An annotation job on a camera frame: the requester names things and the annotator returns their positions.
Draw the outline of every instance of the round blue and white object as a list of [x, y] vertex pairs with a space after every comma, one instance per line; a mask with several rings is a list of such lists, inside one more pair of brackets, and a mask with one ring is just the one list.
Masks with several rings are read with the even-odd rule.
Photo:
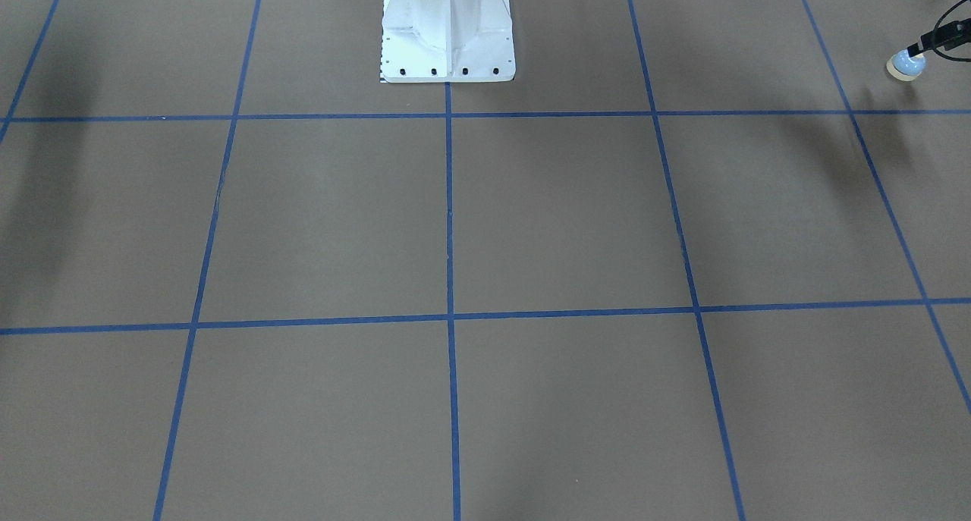
[[887, 72], [891, 73], [896, 79], [900, 81], [913, 81], [916, 76], [919, 76], [923, 72], [923, 68], [927, 65], [927, 58], [922, 54], [916, 57], [911, 57], [907, 50], [904, 49], [898, 52], [896, 55], [892, 55], [891, 59], [887, 61]]

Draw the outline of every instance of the blue grid line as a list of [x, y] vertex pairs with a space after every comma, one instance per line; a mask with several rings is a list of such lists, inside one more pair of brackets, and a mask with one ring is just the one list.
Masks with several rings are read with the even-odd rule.
[[215, 241], [215, 228], [219, 220], [219, 199], [222, 196], [222, 188], [226, 181], [226, 171], [229, 168], [229, 158], [232, 155], [233, 140], [236, 135], [236, 117], [239, 116], [240, 106], [243, 103], [243, 89], [246, 86], [247, 68], [250, 65], [250, 54], [253, 52], [253, 38], [256, 37], [256, 22], [259, 19], [259, 6], [262, 0], [254, 0], [253, 16], [250, 18], [250, 33], [247, 35], [246, 51], [243, 53], [243, 65], [240, 68], [239, 84], [236, 88], [236, 102], [233, 105], [233, 120], [229, 124], [229, 134], [226, 137], [226, 148], [222, 157], [222, 168], [219, 171], [218, 186], [215, 189], [215, 202], [212, 204], [212, 217], [209, 218], [209, 235], [206, 239], [205, 255], [202, 259], [202, 269], [199, 271], [199, 286], [196, 292], [195, 304], [192, 308], [192, 320], [190, 331], [185, 341], [185, 353], [183, 356], [183, 366], [179, 376], [179, 390], [176, 393], [176, 401], [172, 410], [172, 424], [169, 428], [169, 439], [165, 448], [165, 459], [162, 463], [162, 473], [159, 477], [159, 494], [156, 496], [155, 514], [152, 515], [153, 521], [161, 521], [162, 508], [165, 506], [165, 493], [169, 483], [169, 473], [172, 469], [172, 458], [176, 439], [179, 435], [179, 422], [181, 418], [181, 407], [185, 399], [185, 387], [188, 383], [188, 372], [192, 362], [192, 350], [195, 346], [195, 335], [198, 330], [199, 315], [202, 311], [202, 300], [206, 290], [206, 278], [209, 274], [209, 259], [212, 258], [212, 245]]
[[[971, 297], [940, 297], [930, 303], [936, 306], [971, 306]], [[767, 312], [787, 310], [839, 310], [849, 308], [880, 308], [895, 306], [923, 306], [924, 300], [857, 300], [857, 301], [810, 301], [810, 303], [755, 303], [738, 306], [700, 306], [703, 313], [720, 312]], [[528, 320], [541, 318], [578, 318], [596, 316], [649, 316], [663, 314], [693, 314], [694, 307], [631, 307], [592, 308], [561, 310], [482, 311], [457, 312], [455, 321], [475, 320]], [[188, 331], [236, 330], [236, 328], [292, 328], [309, 325], [367, 325], [398, 324], [409, 322], [447, 322], [446, 313], [399, 314], [391, 316], [336, 316], [325, 318], [284, 318], [276, 320], [214, 320], [196, 324], [191, 322], [166, 322], [156, 324], [106, 324], [106, 325], [43, 325], [35, 328], [0, 328], [0, 335], [48, 335], [48, 334], [111, 334], [122, 331]]]
[[658, 116], [658, 106], [655, 103], [655, 94], [651, 84], [651, 72], [648, 69], [648, 59], [644, 52], [644, 42], [641, 37], [640, 24], [637, 21], [637, 11], [634, 8], [634, 0], [627, 0], [627, 7], [630, 10], [630, 21], [634, 29], [634, 39], [637, 42], [637, 52], [640, 55], [641, 71], [644, 75], [644, 86], [648, 93], [648, 103], [651, 104], [652, 121], [655, 124], [655, 137], [658, 138], [658, 152], [661, 158], [661, 166], [665, 170], [665, 183], [667, 184], [668, 195], [671, 200], [671, 213], [674, 216], [675, 228], [677, 230], [677, 240], [680, 242], [680, 252], [684, 260], [684, 275], [687, 279], [687, 289], [691, 296], [691, 309], [694, 313], [694, 322], [698, 328], [698, 338], [701, 341], [701, 351], [705, 359], [705, 369], [708, 373], [708, 384], [712, 391], [712, 401], [715, 407], [715, 418], [718, 419], [718, 431], [721, 434], [721, 447], [724, 449], [725, 466], [728, 469], [728, 476], [731, 480], [732, 495], [735, 499], [735, 510], [739, 521], [746, 521], [745, 506], [742, 502], [742, 491], [738, 483], [738, 474], [735, 470], [735, 461], [731, 450], [731, 440], [728, 437], [728, 426], [725, 424], [724, 411], [721, 408], [721, 393], [718, 392], [718, 379], [715, 378], [715, 366], [712, 362], [711, 350], [708, 346], [708, 335], [705, 331], [705, 322], [701, 313], [701, 306], [698, 303], [698, 292], [694, 284], [694, 274], [691, 271], [691, 259], [687, 252], [687, 241], [684, 239], [684, 229], [680, 223], [680, 213], [677, 210], [677, 195], [674, 189], [674, 182], [671, 179], [671, 169], [668, 164], [667, 151], [665, 150], [665, 138], [661, 133], [660, 117]]
[[51, 21], [55, 17], [55, 11], [58, 10], [59, 3], [60, 0], [51, 1], [51, 9], [48, 10], [48, 16], [44, 19], [44, 26], [41, 27], [41, 33], [37, 36], [37, 43], [34, 44], [34, 50], [31, 51], [30, 58], [27, 59], [24, 75], [20, 76], [20, 82], [17, 84], [17, 90], [14, 92], [14, 99], [11, 100], [7, 114], [4, 116], [3, 126], [0, 126], [0, 142], [3, 142], [4, 137], [7, 136], [7, 128], [10, 127], [11, 119], [13, 119], [14, 112], [17, 110], [17, 104], [20, 104], [20, 97], [24, 95], [27, 78], [30, 77], [30, 72], [34, 69], [34, 62], [37, 61], [37, 55], [41, 52], [41, 46], [44, 45], [44, 38], [48, 36], [48, 30], [51, 28]]
[[[533, 112], [455, 112], [454, 119], [506, 119], [543, 117], [721, 117], [721, 116], [812, 116], [849, 115], [848, 110], [644, 110], [620, 111], [533, 111]], [[971, 110], [854, 110], [856, 115], [971, 115]], [[65, 117], [12, 117], [9, 123], [136, 123], [137, 121], [299, 121], [333, 119], [444, 119], [445, 113], [264, 113], [203, 115], [102, 115]]]
[[812, 24], [812, 31], [815, 33], [816, 41], [819, 41], [819, 48], [822, 49], [823, 57], [826, 58], [826, 64], [829, 66], [829, 72], [833, 76], [833, 81], [836, 83], [836, 88], [839, 89], [840, 98], [843, 99], [843, 106], [846, 107], [847, 112], [849, 112], [850, 121], [853, 122], [853, 131], [856, 133], [856, 140], [859, 141], [860, 148], [863, 149], [863, 157], [866, 158], [866, 164], [870, 168], [870, 174], [873, 176], [873, 181], [877, 186], [877, 190], [880, 192], [881, 200], [883, 200], [884, 208], [887, 210], [887, 215], [894, 225], [894, 233], [897, 235], [897, 240], [900, 243], [900, 248], [907, 259], [907, 264], [911, 269], [913, 275], [913, 282], [916, 283], [918, 290], [920, 292], [920, 299], [922, 299], [923, 304], [927, 309], [927, 315], [930, 317], [930, 322], [932, 322], [934, 327], [934, 332], [937, 334], [937, 341], [941, 344], [941, 349], [944, 351], [944, 358], [947, 359], [947, 364], [951, 367], [951, 373], [954, 375], [954, 380], [957, 382], [958, 390], [960, 390], [961, 397], [964, 399], [964, 406], [967, 408], [968, 413], [971, 413], [971, 394], [968, 394], [967, 386], [964, 384], [964, 379], [961, 376], [960, 369], [957, 368], [957, 362], [954, 361], [954, 353], [951, 352], [951, 346], [947, 344], [947, 338], [944, 336], [944, 331], [941, 328], [940, 323], [937, 320], [937, 314], [934, 312], [934, 306], [930, 303], [929, 296], [927, 296], [927, 290], [925, 285], [923, 285], [923, 280], [920, 279], [920, 273], [916, 269], [916, 263], [913, 261], [913, 256], [911, 255], [910, 248], [907, 245], [907, 240], [904, 238], [903, 230], [897, 220], [896, 214], [894, 213], [894, 207], [891, 205], [891, 200], [887, 195], [887, 190], [884, 189], [884, 183], [880, 179], [880, 174], [877, 172], [877, 165], [874, 164], [873, 158], [870, 155], [870, 150], [866, 145], [866, 140], [863, 138], [863, 131], [860, 130], [859, 122], [856, 120], [856, 112], [854, 112], [853, 107], [850, 106], [850, 100], [847, 98], [846, 90], [843, 88], [843, 83], [840, 82], [840, 76], [836, 72], [836, 65], [833, 64], [833, 59], [829, 55], [829, 50], [826, 48], [826, 41], [822, 38], [822, 31], [819, 30], [819, 25], [815, 22], [815, 16], [812, 15], [812, 9], [809, 6], [809, 0], [802, 0], [803, 8], [806, 10], [806, 16], [809, 17], [810, 24]]
[[462, 519], [462, 486], [458, 439], [458, 376], [455, 356], [454, 228], [451, 181], [451, 83], [445, 83], [446, 303], [448, 306], [448, 396], [451, 411], [451, 516]]

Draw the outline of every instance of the black cable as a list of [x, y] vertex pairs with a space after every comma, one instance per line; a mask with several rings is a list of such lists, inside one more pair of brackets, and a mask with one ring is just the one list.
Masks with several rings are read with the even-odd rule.
[[954, 9], [958, 9], [958, 7], [963, 5], [965, 2], [971, 2], [971, 0], [960, 0], [960, 2], [954, 4], [954, 6], [951, 7], [951, 9], [948, 9], [944, 15], [941, 15], [940, 19], [937, 19], [937, 23], [934, 24], [934, 30], [930, 31], [930, 50], [932, 50], [938, 57], [946, 58], [948, 61], [971, 62], [971, 58], [951, 57], [951, 55], [945, 55], [937, 48], [937, 28], [941, 27], [941, 24], [944, 23], [944, 19], [947, 19], [948, 15], [954, 13]]

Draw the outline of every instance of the gray tile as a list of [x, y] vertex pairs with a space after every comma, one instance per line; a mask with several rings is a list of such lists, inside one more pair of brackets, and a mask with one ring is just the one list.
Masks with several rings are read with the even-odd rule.
[[971, 420], [925, 308], [705, 320], [750, 520], [967, 519]]
[[659, 109], [843, 109], [800, 0], [634, 1]]
[[0, 112], [6, 116], [53, 0], [0, 0]]
[[627, 0], [511, 0], [516, 79], [456, 83], [459, 112], [646, 110]]
[[444, 111], [440, 83], [379, 82], [383, 1], [263, 0], [243, 111]]
[[[826, 48], [856, 109], [971, 108], [967, 64], [927, 58], [918, 81], [902, 83], [885, 71], [887, 59], [929, 33], [957, 0], [809, 0]], [[965, 19], [967, 6], [951, 20]], [[965, 55], [960, 48], [951, 52]]]
[[701, 303], [919, 296], [846, 117], [662, 126]]
[[932, 297], [971, 297], [968, 116], [857, 118]]
[[184, 331], [0, 341], [2, 519], [150, 519]]
[[203, 316], [446, 310], [441, 120], [243, 121]]
[[201, 331], [165, 518], [451, 518], [444, 324]]
[[971, 384], [971, 306], [936, 306], [934, 312], [966, 387]]
[[254, 0], [61, 0], [18, 117], [232, 113]]
[[13, 124], [0, 146], [0, 327], [188, 320], [226, 128]]
[[649, 118], [454, 122], [460, 311], [685, 306]]
[[736, 519], [690, 315], [459, 322], [464, 519]]

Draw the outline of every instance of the white bracket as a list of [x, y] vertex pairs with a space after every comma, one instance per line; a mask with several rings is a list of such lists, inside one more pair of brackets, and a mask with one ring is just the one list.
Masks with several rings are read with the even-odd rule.
[[516, 75], [509, 0], [385, 0], [381, 80], [511, 81]]

